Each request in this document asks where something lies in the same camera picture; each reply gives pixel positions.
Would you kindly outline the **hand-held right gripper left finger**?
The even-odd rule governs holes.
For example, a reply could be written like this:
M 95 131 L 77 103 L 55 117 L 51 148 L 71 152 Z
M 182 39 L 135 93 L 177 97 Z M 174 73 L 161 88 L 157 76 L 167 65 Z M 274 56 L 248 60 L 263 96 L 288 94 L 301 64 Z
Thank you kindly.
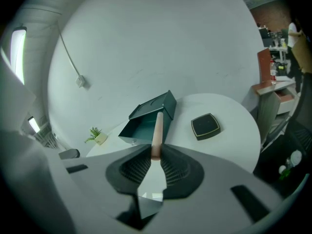
M 151 166 L 151 145 L 126 149 L 129 154 L 112 162 L 105 176 L 120 194 L 135 194 Z

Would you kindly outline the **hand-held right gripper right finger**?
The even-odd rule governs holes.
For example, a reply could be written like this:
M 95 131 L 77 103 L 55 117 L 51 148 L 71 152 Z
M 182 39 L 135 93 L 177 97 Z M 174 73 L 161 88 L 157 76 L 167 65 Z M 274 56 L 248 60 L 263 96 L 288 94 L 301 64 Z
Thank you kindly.
M 162 145 L 160 165 L 166 179 L 163 199 L 187 198 L 203 181 L 202 165 L 177 146 Z

